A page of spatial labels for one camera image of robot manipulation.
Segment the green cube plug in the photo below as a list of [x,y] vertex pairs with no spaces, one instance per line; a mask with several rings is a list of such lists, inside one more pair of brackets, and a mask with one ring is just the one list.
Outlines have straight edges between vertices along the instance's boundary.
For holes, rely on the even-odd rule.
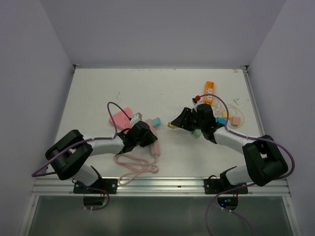
[[194,131],[192,131],[192,134],[195,138],[199,138],[202,133],[201,133],[201,130],[195,129]]

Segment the yellow charger plug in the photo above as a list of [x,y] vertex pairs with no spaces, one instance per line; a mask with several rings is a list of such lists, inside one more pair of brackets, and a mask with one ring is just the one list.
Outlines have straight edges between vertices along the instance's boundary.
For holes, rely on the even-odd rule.
[[222,117],[222,118],[225,118],[225,119],[230,119],[230,113],[227,112],[227,111],[223,111],[223,112],[221,113],[221,117]]

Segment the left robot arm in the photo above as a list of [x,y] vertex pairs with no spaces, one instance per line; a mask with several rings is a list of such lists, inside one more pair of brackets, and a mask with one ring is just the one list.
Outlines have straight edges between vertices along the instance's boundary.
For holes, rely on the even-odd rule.
[[97,193],[101,190],[102,180],[95,168],[85,164],[90,156],[124,154],[137,146],[143,148],[152,145],[157,140],[157,131],[150,121],[138,121],[113,139],[84,136],[75,129],[50,147],[45,157],[60,180],[77,180],[91,193]]

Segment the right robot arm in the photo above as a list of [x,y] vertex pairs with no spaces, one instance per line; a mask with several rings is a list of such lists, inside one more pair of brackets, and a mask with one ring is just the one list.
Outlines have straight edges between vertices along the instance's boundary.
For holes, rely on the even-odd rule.
[[213,115],[212,107],[208,104],[193,109],[185,107],[169,126],[191,132],[200,130],[206,140],[229,147],[244,156],[245,166],[232,167],[220,174],[219,187],[225,193],[249,182],[264,186],[288,171],[283,155],[270,136],[251,140],[243,134],[232,134]]

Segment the teal cube plug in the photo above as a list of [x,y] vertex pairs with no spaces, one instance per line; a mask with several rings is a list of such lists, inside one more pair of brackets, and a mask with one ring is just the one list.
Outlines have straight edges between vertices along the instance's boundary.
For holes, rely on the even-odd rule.
[[153,128],[157,128],[159,126],[161,126],[161,120],[160,118],[154,118],[152,121],[151,121],[151,124],[152,124],[152,127]]

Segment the yellow cube plug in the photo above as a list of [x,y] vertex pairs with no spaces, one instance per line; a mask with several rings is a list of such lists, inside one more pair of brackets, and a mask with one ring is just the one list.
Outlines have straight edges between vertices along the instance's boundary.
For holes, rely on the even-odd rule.
[[168,126],[169,128],[171,128],[171,129],[176,129],[176,128],[177,128],[176,126],[172,125],[170,122],[168,123],[167,126]]

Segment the long pink power strip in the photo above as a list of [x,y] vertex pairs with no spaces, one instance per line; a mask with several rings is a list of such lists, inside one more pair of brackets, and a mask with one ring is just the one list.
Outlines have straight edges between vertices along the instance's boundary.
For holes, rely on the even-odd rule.
[[[146,123],[149,125],[151,132],[157,137],[157,130],[152,125],[152,119],[147,119]],[[159,157],[161,155],[159,141],[156,140],[150,145],[151,155],[154,157]]]

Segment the pink triangular socket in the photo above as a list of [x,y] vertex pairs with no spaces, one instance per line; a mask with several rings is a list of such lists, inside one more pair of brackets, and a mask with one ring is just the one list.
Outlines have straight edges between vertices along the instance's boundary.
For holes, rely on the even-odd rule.
[[118,130],[124,130],[124,129],[127,129],[127,128],[131,128],[130,120],[124,114],[124,112],[119,111],[119,112],[115,113],[114,115],[112,115],[112,117],[113,117],[113,120],[111,118],[109,118],[109,123],[112,126],[114,126],[113,122],[115,122]]

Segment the orange power strip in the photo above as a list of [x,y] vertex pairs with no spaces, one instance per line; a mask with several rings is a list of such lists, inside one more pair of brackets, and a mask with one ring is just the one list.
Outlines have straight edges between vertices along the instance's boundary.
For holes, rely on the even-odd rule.
[[204,93],[207,94],[204,96],[204,103],[212,105],[214,101],[214,97],[212,96],[214,94],[215,90],[215,83],[211,81],[207,81],[204,88]]

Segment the blue plug adapter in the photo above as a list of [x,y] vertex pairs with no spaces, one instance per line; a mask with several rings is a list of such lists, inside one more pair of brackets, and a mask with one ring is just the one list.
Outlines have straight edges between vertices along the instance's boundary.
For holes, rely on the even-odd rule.
[[221,124],[225,124],[226,123],[226,119],[225,118],[221,118],[221,117],[217,117],[216,118],[216,122],[221,123]]

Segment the pink charger plug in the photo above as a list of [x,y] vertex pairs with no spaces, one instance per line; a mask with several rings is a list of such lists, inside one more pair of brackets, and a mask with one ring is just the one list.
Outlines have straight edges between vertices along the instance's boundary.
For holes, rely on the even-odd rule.
[[231,126],[233,128],[239,127],[241,124],[241,118],[240,117],[232,117],[231,118]]

